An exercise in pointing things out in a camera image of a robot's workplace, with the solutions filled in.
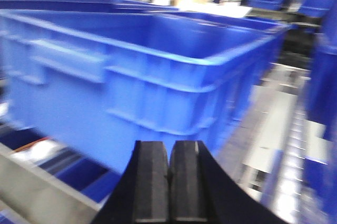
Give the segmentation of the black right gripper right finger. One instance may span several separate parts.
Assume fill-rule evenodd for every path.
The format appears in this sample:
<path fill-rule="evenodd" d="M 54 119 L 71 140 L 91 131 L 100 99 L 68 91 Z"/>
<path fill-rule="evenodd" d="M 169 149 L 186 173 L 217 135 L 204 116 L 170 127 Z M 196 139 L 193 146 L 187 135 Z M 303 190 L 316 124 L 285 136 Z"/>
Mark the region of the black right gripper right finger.
<path fill-rule="evenodd" d="M 284 223 L 221 168 L 202 141 L 176 141 L 170 159 L 171 223 Z"/>

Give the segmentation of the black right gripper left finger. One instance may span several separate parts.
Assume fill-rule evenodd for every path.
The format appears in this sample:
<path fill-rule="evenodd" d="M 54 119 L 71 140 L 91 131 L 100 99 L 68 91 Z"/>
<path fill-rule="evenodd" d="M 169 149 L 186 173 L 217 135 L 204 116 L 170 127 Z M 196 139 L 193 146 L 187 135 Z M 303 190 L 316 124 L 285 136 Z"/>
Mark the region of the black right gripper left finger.
<path fill-rule="evenodd" d="M 161 141 L 136 141 L 112 194 L 91 223 L 168 223 L 169 182 Z"/>

